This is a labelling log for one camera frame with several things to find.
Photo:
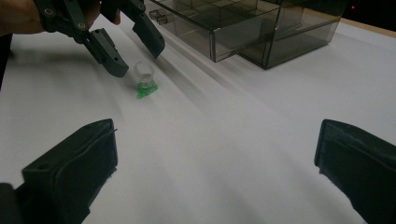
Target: white tabletop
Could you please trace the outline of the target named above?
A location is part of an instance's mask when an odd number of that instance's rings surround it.
[[[0,181],[85,124],[113,119],[118,171],[84,223],[361,224],[314,165],[320,123],[336,119],[396,145],[396,39],[340,24],[329,46],[270,70],[219,63],[161,30],[154,60],[122,18],[99,19],[130,67],[159,89],[109,75],[60,34],[14,35],[0,92]]]

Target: green object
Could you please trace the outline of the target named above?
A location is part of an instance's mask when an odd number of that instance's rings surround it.
[[[153,92],[155,92],[156,90],[158,90],[158,86],[154,82],[154,80],[152,80],[152,83],[149,86],[147,86],[146,83],[144,83],[144,82],[139,82],[139,83],[137,83],[136,87],[137,87],[137,98],[138,99],[141,99],[147,95],[150,95]]]

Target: hand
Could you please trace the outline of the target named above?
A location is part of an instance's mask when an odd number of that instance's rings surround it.
[[[91,26],[100,14],[98,0],[79,1],[87,23]],[[120,13],[113,21],[120,24]],[[0,0],[0,36],[43,32],[40,16],[33,0]]]

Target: gray translucent box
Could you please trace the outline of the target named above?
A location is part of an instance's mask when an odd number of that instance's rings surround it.
[[[213,62],[270,68],[327,45],[348,0],[149,0],[149,16]]]

